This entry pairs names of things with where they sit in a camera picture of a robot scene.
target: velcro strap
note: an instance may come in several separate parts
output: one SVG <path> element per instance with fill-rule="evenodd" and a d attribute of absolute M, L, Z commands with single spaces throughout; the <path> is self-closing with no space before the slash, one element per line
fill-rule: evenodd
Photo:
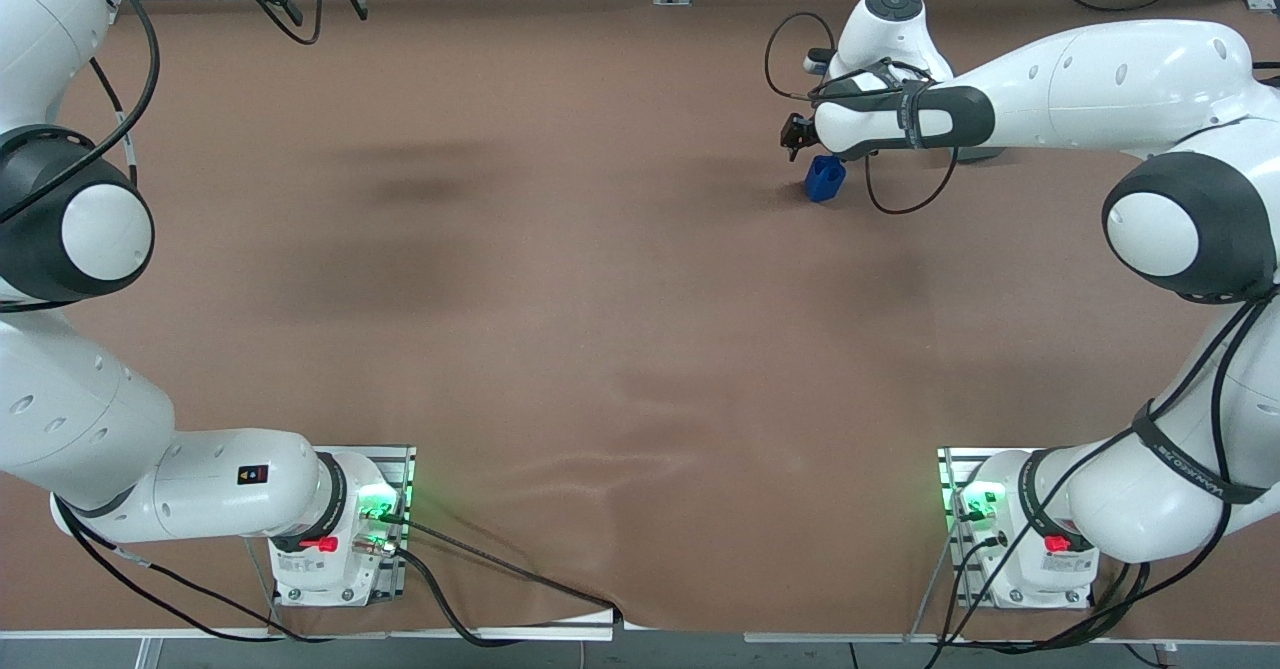
<path fill-rule="evenodd" d="M 1133 418 L 1133 431 L 1138 435 L 1143 446 L 1147 446 L 1152 454 L 1156 454 L 1157 459 L 1164 460 L 1179 477 L 1187 478 L 1188 482 L 1206 492 L 1211 492 L 1212 496 L 1221 499 L 1226 504 L 1251 504 L 1262 496 L 1263 492 L 1267 492 L 1267 490 L 1261 487 L 1229 482 L 1220 477 L 1217 472 L 1192 459 L 1192 455 L 1179 449 L 1165 435 L 1164 429 L 1156 426 L 1156 422 L 1151 418 L 1149 402 Z"/>
<path fill-rule="evenodd" d="M 1088 551 L 1093 549 L 1092 542 L 1084 539 L 1083 533 L 1069 527 L 1064 527 L 1051 519 L 1048 514 L 1044 513 L 1044 507 L 1041 504 L 1038 492 L 1036 491 L 1036 471 L 1039 468 L 1041 462 L 1050 455 L 1051 452 L 1056 452 L 1056 449 L 1039 449 L 1033 452 L 1025 463 L 1023 463 L 1023 468 L 1019 469 L 1018 496 L 1023 504 L 1023 514 L 1027 516 L 1027 523 L 1030 524 L 1039 536 L 1066 537 L 1066 540 L 1071 544 L 1070 551 Z"/>
<path fill-rule="evenodd" d="M 911 148 L 924 148 L 920 136 L 920 95 L 928 90 L 929 82 L 904 81 L 902 101 L 897 105 L 897 127 L 906 132 L 906 142 Z"/>

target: table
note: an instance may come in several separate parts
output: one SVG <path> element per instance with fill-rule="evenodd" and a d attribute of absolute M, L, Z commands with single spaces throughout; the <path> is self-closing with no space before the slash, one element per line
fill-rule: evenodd
<path fill-rule="evenodd" d="M 1119 153 L 1011 150 L 909 217 L 872 212 L 856 182 L 808 203 L 763 43 L 796 9 L 840 26 L 854 3 L 374 0 L 367 22 L 326 17 L 315 49 L 247 3 L 155 3 L 164 68 L 136 136 L 155 260 L 69 315 L 169 391 L 180 429 L 417 446 L 420 519 L 636 624 L 900 637 L 945 533 L 937 446 L 1107 436 L 1211 312 L 1107 251 L 1101 201 L 1134 162 Z M 1065 0 L 925 3 L 957 69 L 1100 19 Z M 1280 55 L 1275 19 L 1239 0 L 1140 17 L 1217 19 Z M 780 37 L 781 84 L 805 86 L 815 40 Z M 128 98 L 142 47 L 122 14 L 101 59 Z M 92 77 L 61 119 L 114 122 Z M 882 200 L 910 203 L 943 162 L 877 159 Z M 0 628 L 175 627 L 56 532 L 41 491 L 4 478 L 0 518 Z M 1115 636 L 1280 641 L 1277 539 L 1280 522 L 1234 533 Z M 262 606 L 238 539 L 133 549 Z M 422 549 L 467 623 L 589 610 Z M 411 590 L 285 617 L 443 627 Z M 1069 619 L 983 615 L 966 636 Z"/>

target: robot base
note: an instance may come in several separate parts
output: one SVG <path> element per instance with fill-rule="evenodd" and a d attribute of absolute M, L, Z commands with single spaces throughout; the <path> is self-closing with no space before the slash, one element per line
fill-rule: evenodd
<path fill-rule="evenodd" d="M 973 455 L 978 450 L 955 452 Z M 978 571 L 973 573 L 980 577 L 969 583 L 977 592 L 1004 562 L 1004 568 L 995 572 L 991 588 L 983 597 L 997 609 L 1088 609 L 1091 587 L 1098 571 L 1097 549 L 1051 551 L 1046 540 L 1030 530 L 1010 554 L 1007 545 L 1027 527 L 1018 480 L 1028 457 L 1028 452 L 996 452 L 973 469 L 968 484 L 952 495 L 956 517 L 973 513 L 983 517 L 960 522 L 959 549 L 968 551 L 974 542 L 988 539 L 998 542 L 997 546 L 978 550 Z"/>
<path fill-rule="evenodd" d="M 282 606 L 365 606 L 379 585 L 383 564 L 394 564 L 396 528 L 371 519 L 396 510 L 397 491 L 383 478 L 374 460 L 356 452 L 333 452 L 347 477 L 347 499 L 332 551 L 311 546 L 282 551 L 271 545 L 271 573 Z"/>

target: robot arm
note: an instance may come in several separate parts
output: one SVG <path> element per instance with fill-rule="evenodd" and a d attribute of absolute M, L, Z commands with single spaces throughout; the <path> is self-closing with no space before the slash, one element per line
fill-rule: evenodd
<path fill-rule="evenodd" d="M 817 137 L 837 157 L 911 148 L 900 93 L 877 93 L 888 86 L 876 73 L 838 78 L 884 58 L 922 67 L 936 82 L 915 107 L 923 146 L 1110 148 L 1146 159 L 1194 132 L 1277 107 L 1275 92 L 1253 81 L 1248 45 L 1216 23 L 1083 27 L 952 78 L 929 40 L 920 0 L 863 0 L 815 101 Z"/>
<path fill-rule="evenodd" d="M 1125 151 L 1143 164 L 1111 189 L 1101 212 L 1121 262 L 1157 287 L 1215 304 L 1265 304 L 1280 281 L 1280 101 L 1254 81 L 1248 45 L 1228 27 L 1084 27 L 952 78 L 928 40 L 920 0 L 863 0 L 829 65 L 818 69 L 826 81 L 813 95 L 813 133 L 803 138 L 837 157 L 936 146 Z M 794 125 L 787 130 L 795 137 Z M 1197 354 L 1213 338 L 1224 342 L 1167 411 L 1155 420 L 1142 411 L 1133 423 L 1142 431 L 1070 473 L 1048 505 L 1041 499 L 1102 441 L 1001 452 L 970 477 L 956 512 L 982 517 L 972 523 L 975 541 L 1014 537 L 1028 523 L 1034 530 L 1011 551 L 983 550 L 984 572 L 1011 554 L 988 577 L 997 606 L 1071 606 L 1088 595 L 1100 551 L 1129 563 L 1193 551 L 1213 536 L 1222 501 L 1233 501 L 1228 532 L 1280 510 L 1274 304 L 1260 310 L 1226 368 L 1217 404 L 1231 482 L 1217 475 L 1212 385 L 1234 336 L 1220 330 L 1235 312 L 1226 306 L 1206 333 Z M 1188 362 L 1181 376 L 1190 370 Z"/>
<path fill-rule="evenodd" d="M 105 159 L 41 192 L 93 148 L 52 122 L 108 19 L 108 0 L 0 0 L 0 469 L 113 542 L 269 537 L 294 604 L 364 605 L 388 549 L 366 540 L 398 508 L 370 459 L 270 429 L 178 432 L 169 397 L 60 313 L 131 285 L 154 246 Z"/>

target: red button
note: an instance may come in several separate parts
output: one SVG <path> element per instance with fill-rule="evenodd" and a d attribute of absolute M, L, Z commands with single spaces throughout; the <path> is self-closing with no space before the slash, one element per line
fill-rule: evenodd
<path fill-rule="evenodd" d="M 338 551 L 338 537 L 320 537 L 319 540 L 300 541 L 300 546 L 315 546 L 325 554 Z"/>
<path fill-rule="evenodd" d="M 1047 550 L 1050 550 L 1052 553 L 1066 551 L 1066 550 L 1071 549 L 1071 540 L 1069 540 L 1066 537 L 1060 537 L 1060 536 L 1051 535 L 1051 536 L 1044 537 L 1044 549 L 1047 549 Z"/>

